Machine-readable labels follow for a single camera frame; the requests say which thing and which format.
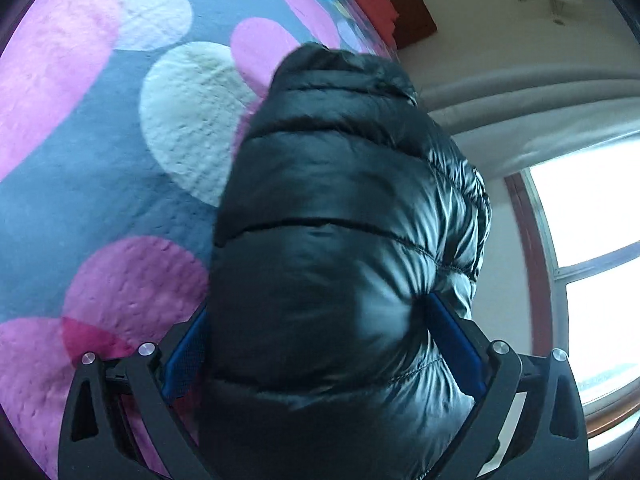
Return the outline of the black puffer jacket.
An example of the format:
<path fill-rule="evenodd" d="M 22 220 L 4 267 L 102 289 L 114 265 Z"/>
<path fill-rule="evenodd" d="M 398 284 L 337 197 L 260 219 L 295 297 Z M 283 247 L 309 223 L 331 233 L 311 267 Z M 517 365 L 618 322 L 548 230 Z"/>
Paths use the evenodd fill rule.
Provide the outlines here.
<path fill-rule="evenodd" d="M 469 316 L 484 182 L 406 73 L 305 44 L 218 209 L 200 445 L 225 479 L 420 479 L 472 410 L 424 298 Z"/>

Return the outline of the colourful dotted bedspread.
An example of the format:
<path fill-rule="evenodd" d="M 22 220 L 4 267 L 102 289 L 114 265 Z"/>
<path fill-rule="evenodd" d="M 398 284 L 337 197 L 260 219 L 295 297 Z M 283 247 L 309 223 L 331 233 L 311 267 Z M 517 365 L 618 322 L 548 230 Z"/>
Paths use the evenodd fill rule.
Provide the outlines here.
<path fill-rule="evenodd" d="M 79 358 L 198 307 L 248 118 L 300 44 L 389 55 L 355 0 L 35 0 L 1 55 L 1 405 L 58 474 Z"/>

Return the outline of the dark wooden headboard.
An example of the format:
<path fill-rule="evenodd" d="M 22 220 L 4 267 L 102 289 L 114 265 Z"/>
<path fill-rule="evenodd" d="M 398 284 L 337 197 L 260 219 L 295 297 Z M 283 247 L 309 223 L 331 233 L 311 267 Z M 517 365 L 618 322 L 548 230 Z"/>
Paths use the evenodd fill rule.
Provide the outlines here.
<path fill-rule="evenodd" d="M 436 34 L 437 25 L 423 0 L 390 0 L 390 2 L 398 14 L 394 29 L 398 50 Z"/>

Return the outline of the right wall window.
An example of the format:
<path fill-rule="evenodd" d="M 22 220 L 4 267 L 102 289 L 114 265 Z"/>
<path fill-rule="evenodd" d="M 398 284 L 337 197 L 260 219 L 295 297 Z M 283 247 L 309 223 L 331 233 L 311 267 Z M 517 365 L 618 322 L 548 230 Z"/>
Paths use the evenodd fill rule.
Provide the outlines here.
<path fill-rule="evenodd" d="M 587 434 L 639 418 L 639 138 L 504 180 L 525 258 L 533 346 L 570 357 Z"/>

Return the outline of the grey curtain right wall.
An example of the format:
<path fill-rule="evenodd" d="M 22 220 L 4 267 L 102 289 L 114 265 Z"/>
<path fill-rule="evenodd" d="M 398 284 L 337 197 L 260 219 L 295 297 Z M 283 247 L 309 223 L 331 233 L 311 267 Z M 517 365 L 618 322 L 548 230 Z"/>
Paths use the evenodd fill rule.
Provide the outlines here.
<path fill-rule="evenodd" d="M 420 99 L 489 180 L 639 133 L 638 70 L 493 70 L 425 87 Z"/>

